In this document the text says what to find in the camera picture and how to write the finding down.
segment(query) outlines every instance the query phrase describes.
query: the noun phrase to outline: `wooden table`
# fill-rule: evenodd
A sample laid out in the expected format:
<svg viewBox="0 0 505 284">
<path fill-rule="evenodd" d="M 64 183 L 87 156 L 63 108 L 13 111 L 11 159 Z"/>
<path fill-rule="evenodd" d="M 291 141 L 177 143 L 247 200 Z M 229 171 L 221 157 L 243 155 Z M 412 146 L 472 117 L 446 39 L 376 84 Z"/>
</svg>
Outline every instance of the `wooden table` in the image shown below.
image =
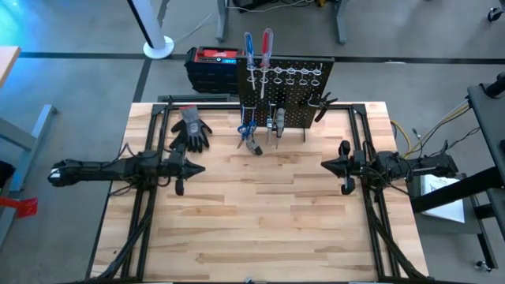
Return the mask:
<svg viewBox="0 0 505 284">
<path fill-rule="evenodd" d="M 376 150 L 395 150 L 386 104 L 366 106 Z M 133 151 L 144 150 L 151 109 L 151 103 L 132 105 L 123 143 Z M 273 145 L 265 145 L 266 129 L 258 129 L 256 138 L 264 152 L 260 157 L 245 146 L 237 149 L 238 111 L 200 110 L 200 118 L 214 131 L 211 148 L 189 153 L 188 159 L 207 169 L 185 183 L 184 196 L 175 195 L 174 183 L 159 188 L 144 281 L 376 280 L 358 180 L 357 190 L 343 196 L 342 181 L 320 166 L 336 158 L 341 140 L 353 144 L 347 112 L 328 111 L 307 129 L 305 143 L 301 129 L 286 129 L 278 150 L 275 138 Z M 171 111 L 169 128 L 180 119 L 178 111 Z M 166 145 L 174 137 L 168 131 Z M 395 184 L 405 188 L 403 181 Z M 123 186 L 115 182 L 112 190 Z M 125 244 L 134 192 L 109 199 L 92 276 L 104 271 Z M 395 190 L 384 195 L 395 241 L 427 274 L 408 196 Z M 136 254 L 138 249 L 131 275 L 137 268 Z"/>
<path fill-rule="evenodd" d="M 19 47 L 0 47 L 0 88 L 5 83 L 20 52 Z"/>
</svg>

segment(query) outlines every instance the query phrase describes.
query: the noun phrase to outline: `black metal frame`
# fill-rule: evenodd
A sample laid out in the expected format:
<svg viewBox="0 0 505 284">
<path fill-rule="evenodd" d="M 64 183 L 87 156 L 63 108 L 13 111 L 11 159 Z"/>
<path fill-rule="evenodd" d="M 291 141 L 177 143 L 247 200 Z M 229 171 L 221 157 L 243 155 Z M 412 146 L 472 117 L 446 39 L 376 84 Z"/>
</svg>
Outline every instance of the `black metal frame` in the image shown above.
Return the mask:
<svg viewBox="0 0 505 284">
<path fill-rule="evenodd" d="M 152 146 L 152 139 L 155 131 L 156 118 L 159 114 L 163 114 L 163 120 L 161 129 L 159 130 L 159 142 L 158 142 L 158 152 L 159 157 L 162 157 L 163 153 L 163 145 L 165 143 L 166 136 L 166 127 L 168 126 L 168 117 L 171 110 L 178 110 L 179 107 L 184 107 L 189 104 L 195 103 L 172 103 L 169 101 L 168 104 L 155 104 L 152 107 L 151 112 L 151 120 L 149 122 L 148 128 L 148 138 L 146 140 L 146 150 L 150 149 Z M 240 110 L 240 103 L 212 103 L 212 104 L 198 104 L 198 108 L 201 110 Z M 375 155 L 375 150 L 373 148 L 372 143 L 372 134 L 370 133 L 370 128 L 368 125 L 368 117 L 366 113 L 366 108 L 364 104 L 333 104 L 329 108 L 329 110 L 346 110 L 349 114 L 350 118 L 350 126 L 351 132 L 353 135 L 354 147 L 357 150 L 361 150 L 361 140 L 357 127 L 356 115 L 361 116 L 361 121 L 363 124 L 363 130 L 365 134 L 367 152 L 369 157 L 373 157 Z M 144 277 L 144 268 L 145 261 L 148 251 L 148 242 L 149 242 L 149 233 L 151 230 L 151 222 L 152 216 L 154 212 L 154 204 L 155 204 L 155 196 L 156 196 L 156 186 L 157 181 L 146 181 L 146 184 L 143 186 L 147 186 L 147 188 L 137 188 L 137 194 L 135 197 L 133 212 L 132 212 L 132 220 L 130 223 L 129 230 L 129 238 L 126 242 L 123 249 L 119 252 L 116 259 L 110 264 L 110 266 L 106 269 L 106 271 L 101 274 L 98 278 L 89 278 L 91 274 L 91 269 L 93 265 L 93 261 L 95 259 L 95 253 L 99 242 L 99 236 L 101 231 L 101 226 L 103 224 L 103 219 L 105 217 L 105 212 L 107 210 L 107 202 L 103 209 L 102 220 L 100 223 L 99 231 L 96 235 L 95 246 L 92 252 L 92 257 L 88 266 L 88 273 L 86 275 L 86 279 L 81 283 L 133 283 L 133 282 L 143 282 Z M 361 187 L 364 196 L 364 206 L 368 216 L 368 229 L 370 233 L 370 241 L 372 243 L 372 252 L 374 261 L 376 264 L 376 273 L 377 273 L 377 281 L 379 282 L 389 282 L 389 283 L 433 283 L 433 284 L 449 284 L 456 282 L 446 282 L 446 281 L 436 281 L 431 278 L 419 278 L 419 274 L 410 272 L 409 269 L 405 269 L 405 263 L 410 264 L 408 260 L 406 260 L 405 256 L 402 254 L 400 248 L 394 243 L 393 238 L 391 236 L 391 224 L 389 223 L 389 218 L 387 216 L 387 208 L 386 202 L 383 196 L 382 191 L 377 191 L 375 193 L 375 200 L 372 200 L 371 197 L 371 189 L 369 189 L 366 185 L 366 179 L 361 179 Z M 137 225 L 138 218 L 140 216 L 140 205 L 142 201 L 142 196 L 144 195 L 144 191 L 148 190 L 150 192 L 148 206 L 145 210 L 144 216 L 140 220 Z M 376 213 L 373 210 L 372 204 L 373 202 L 377 202 L 380 211 L 380 220 L 377 218 Z M 139 262 L 137 266 L 137 273 L 135 276 L 129 276 L 129 265 L 131 263 L 131 252 L 133 250 L 133 246 L 143 234 L 142 242 L 140 246 L 140 255 Z M 379 238 L 377 237 L 379 234 L 384 242 L 387 244 L 389 261 L 391 264 L 391 273 L 392 276 L 386 276 L 384 272 L 384 266 L 382 261 L 382 255 L 380 252 L 380 243 Z M 400 276 L 400 271 L 398 267 L 398 263 L 403 263 L 403 268 L 406 271 L 409 278 L 402 278 Z M 123 268 L 121 271 L 120 278 L 113 278 L 115 273 L 118 271 L 119 267 L 123 264 Z"/>
</svg>

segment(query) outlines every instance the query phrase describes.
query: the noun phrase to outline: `work glove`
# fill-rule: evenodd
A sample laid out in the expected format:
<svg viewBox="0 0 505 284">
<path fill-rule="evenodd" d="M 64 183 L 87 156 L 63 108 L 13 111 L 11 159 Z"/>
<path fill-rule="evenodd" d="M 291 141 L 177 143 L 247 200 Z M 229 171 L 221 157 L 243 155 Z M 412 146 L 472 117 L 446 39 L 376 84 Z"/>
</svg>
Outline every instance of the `work glove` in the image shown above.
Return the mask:
<svg viewBox="0 0 505 284">
<path fill-rule="evenodd" d="M 181 108 L 181 114 L 182 120 L 176 123 L 170 130 L 172 133 L 179 131 L 178 136 L 170 144 L 170 148 L 176 148 L 177 145 L 182 143 L 186 144 L 188 151 L 195 153 L 196 151 L 201 153 L 204 146 L 209 148 L 204 129 L 209 133 L 212 133 L 212 130 L 205 122 L 200 120 L 196 106 Z"/>
</svg>

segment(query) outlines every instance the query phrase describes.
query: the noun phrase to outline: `tool case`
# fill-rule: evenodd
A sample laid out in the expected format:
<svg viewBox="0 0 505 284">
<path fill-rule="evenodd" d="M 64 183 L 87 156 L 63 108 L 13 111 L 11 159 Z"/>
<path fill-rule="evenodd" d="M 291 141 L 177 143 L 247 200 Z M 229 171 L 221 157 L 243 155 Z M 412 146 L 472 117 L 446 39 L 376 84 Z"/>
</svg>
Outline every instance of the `tool case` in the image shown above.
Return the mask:
<svg viewBox="0 0 505 284">
<path fill-rule="evenodd" d="M 237 94 L 237 55 L 241 49 L 226 47 L 193 47 L 184 66 L 188 79 L 197 92 Z"/>
</svg>

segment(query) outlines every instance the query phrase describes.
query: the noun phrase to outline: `gray glove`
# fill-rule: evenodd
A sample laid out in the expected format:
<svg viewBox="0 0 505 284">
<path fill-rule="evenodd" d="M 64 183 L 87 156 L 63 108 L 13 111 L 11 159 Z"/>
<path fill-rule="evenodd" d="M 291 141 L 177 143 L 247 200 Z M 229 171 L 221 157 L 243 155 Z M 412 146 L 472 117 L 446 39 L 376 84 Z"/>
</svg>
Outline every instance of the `gray glove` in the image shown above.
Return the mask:
<svg viewBox="0 0 505 284">
<path fill-rule="evenodd" d="M 209 143 L 207 136 L 205 135 L 203 129 L 206 129 L 209 133 L 212 133 L 210 127 L 208 127 L 205 122 L 200 120 L 198 116 L 198 109 L 196 106 L 188 106 L 181 108 L 182 119 L 185 123 L 186 131 L 186 146 L 189 151 L 202 152 L 203 147 L 209 148 Z"/>
</svg>

